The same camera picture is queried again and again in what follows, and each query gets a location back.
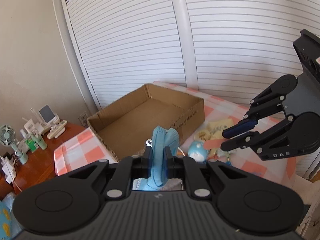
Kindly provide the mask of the light blue face mask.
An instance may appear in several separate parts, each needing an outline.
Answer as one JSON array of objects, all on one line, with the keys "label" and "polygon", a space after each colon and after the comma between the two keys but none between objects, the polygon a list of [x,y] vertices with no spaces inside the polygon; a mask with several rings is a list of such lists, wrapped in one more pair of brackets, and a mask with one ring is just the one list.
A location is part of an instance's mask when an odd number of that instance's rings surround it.
[{"label": "light blue face mask", "polygon": [[170,148],[172,156],[175,156],[179,148],[179,134],[173,128],[164,129],[161,126],[157,126],[153,130],[151,139],[151,174],[148,178],[135,179],[133,181],[133,190],[159,191],[167,183],[167,162],[164,159],[166,147]]}]

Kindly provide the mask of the patterned blue white sachet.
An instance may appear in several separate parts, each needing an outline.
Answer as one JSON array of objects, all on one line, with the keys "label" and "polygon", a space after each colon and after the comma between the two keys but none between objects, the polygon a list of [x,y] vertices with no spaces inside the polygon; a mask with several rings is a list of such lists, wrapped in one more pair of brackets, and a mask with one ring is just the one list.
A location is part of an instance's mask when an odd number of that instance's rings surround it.
[{"label": "patterned blue white sachet", "polygon": [[236,154],[236,152],[237,152],[237,150],[223,151],[221,149],[218,149],[216,152],[216,155],[218,158],[225,158],[226,164],[229,166],[232,166],[231,155]]}]

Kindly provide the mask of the yellow cloth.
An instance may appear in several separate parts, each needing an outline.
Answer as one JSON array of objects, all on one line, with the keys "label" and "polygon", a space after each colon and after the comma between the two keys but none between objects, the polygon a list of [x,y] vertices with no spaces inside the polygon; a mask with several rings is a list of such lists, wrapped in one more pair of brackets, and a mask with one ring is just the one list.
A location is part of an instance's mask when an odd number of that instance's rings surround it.
[{"label": "yellow cloth", "polygon": [[[205,142],[211,139],[222,139],[222,132],[234,125],[232,119],[222,119],[219,121],[208,122],[206,128],[198,130],[194,135],[194,141]],[[213,148],[209,150],[208,159],[215,157],[219,148]]]}]

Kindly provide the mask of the blue white round plush toy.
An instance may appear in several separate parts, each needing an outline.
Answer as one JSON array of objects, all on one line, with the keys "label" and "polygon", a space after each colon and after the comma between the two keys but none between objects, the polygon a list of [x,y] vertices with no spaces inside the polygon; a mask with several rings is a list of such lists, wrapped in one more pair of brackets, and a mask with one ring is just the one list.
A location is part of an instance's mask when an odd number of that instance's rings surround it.
[{"label": "blue white round plush toy", "polygon": [[189,146],[188,156],[197,163],[204,163],[208,158],[209,151],[204,148],[204,142],[193,141]]}]

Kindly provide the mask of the pink white checkered tablecloth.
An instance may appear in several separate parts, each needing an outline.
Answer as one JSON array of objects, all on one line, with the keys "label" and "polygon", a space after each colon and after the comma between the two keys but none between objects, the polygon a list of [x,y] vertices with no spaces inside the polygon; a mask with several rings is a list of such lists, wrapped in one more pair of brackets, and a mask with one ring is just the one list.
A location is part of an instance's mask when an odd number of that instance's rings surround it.
[{"label": "pink white checkered tablecloth", "polygon": [[[206,128],[210,121],[222,119],[232,119],[236,124],[248,110],[244,106],[191,88],[163,82],[157,82],[156,85],[203,98],[205,119],[200,129]],[[60,176],[98,159],[108,159],[111,163],[117,161],[91,129],[87,128],[54,151],[55,173]],[[226,162],[225,158],[218,158],[217,155],[212,159]],[[295,158],[262,161],[249,148],[237,149],[236,154],[231,155],[232,166],[287,187],[292,187],[297,178],[296,162]]]}]

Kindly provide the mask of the brown cardboard box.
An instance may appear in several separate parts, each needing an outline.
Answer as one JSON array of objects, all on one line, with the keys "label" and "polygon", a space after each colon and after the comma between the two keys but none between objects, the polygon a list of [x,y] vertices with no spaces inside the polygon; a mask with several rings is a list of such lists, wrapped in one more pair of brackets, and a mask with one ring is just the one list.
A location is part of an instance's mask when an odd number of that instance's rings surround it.
[{"label": "brown cardboard box", "polygon": [[180,86],[147,83],[90,116],[87,123],[116,161],[142,154],[157,126],[183,144],[204,123],[204,100]]}]

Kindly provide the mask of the white louvered closet doors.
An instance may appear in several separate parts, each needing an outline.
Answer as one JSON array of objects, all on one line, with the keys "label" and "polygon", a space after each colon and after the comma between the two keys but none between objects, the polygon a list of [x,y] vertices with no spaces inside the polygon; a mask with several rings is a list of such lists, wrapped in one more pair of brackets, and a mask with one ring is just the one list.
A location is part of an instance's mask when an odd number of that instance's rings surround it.
[{"label": "white louvered closet doors", "polygon": [[247,105],[302,71],[292,46],[319,34],[319,0],[53,0],[72,72],[91,113],[146,83]]}]

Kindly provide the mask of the wooden side cabinet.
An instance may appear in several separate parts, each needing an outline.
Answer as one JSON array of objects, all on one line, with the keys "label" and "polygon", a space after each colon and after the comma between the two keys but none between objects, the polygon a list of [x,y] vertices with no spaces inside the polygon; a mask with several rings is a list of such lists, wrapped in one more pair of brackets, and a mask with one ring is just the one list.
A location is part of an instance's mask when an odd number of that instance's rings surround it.
[{"label": "wooden side cabinet", "polygon": [[82,126],[68,123],[64,133],[58,138],[51,140],[45,138],[47,148],[45,150],[39,148],[34,153],[29,153],[27,163],[16,167],[15,185],[8,184],[5,178],[1,177],[1,199],[10,192],[19,194],[22,190],[54,178],[56,176],[54,150],[84,130]]}]

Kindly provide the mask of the white remote control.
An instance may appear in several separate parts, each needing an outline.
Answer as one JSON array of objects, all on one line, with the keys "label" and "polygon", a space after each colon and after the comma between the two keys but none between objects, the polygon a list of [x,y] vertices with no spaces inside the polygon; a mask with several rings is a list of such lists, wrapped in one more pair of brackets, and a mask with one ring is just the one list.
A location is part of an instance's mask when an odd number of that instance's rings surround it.
[{"label": "white remote control", "polygon": [[47,134],[47,138],[49,140],[58,138],[66,130],[65,126],[67,125],[67,123],[68,122],[66,120],[62,120],[59,124],[52,127],[50,132]]}]

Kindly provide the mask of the green tube bottle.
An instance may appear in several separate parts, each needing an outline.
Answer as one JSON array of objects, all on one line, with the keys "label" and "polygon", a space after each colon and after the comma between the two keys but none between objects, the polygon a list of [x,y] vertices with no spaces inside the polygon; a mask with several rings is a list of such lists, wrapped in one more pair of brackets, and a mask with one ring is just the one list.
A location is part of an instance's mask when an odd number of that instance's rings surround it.
[{"label": "green tube bottle", "polygon": [[40,134],[34,135],[34,140],[42,150],[45,150],[47,148],[47,144],[44,141],[42,135],[40,135]]}]

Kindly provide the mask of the green small box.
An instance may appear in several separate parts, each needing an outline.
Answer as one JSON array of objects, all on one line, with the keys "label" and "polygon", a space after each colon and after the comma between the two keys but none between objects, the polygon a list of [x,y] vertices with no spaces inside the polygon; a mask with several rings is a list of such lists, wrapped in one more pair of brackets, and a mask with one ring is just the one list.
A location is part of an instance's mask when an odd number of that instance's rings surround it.
[{"label": "green small box", "polygon": [[34,153],[39,148],[38,144],[33,141],[33,139],[28,139],[25,141],[25,143],[29,147],[31,153]]}]

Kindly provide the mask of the white phone stand with screen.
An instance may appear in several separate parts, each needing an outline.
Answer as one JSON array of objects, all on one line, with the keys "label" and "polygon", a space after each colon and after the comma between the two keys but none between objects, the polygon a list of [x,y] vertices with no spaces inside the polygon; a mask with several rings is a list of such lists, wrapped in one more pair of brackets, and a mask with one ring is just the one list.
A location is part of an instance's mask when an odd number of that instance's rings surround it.
[{"label": "white phone stand with screen", "polygon": [[42,126],[45,130],[49,130],[52,126],[60,123],[60,118],[55,114],[49,105],[45,105],[39,110],[39,115],[42,118]]}]

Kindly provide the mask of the small green desk fan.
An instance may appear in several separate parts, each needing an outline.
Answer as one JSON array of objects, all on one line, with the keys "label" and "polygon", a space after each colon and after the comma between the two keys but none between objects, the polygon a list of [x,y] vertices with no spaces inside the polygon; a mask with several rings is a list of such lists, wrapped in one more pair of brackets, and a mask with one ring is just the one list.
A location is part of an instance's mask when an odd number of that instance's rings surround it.
[{"label": "small green desk fan", "polygon": [[15,151],[15,155],[19,159],[20,163],[24,165],[28,161],[28,156],[17,146],[14,129],[10,125],[2,125],[0,127],[0,137],[1,144],[7,147],[10,146]]}]

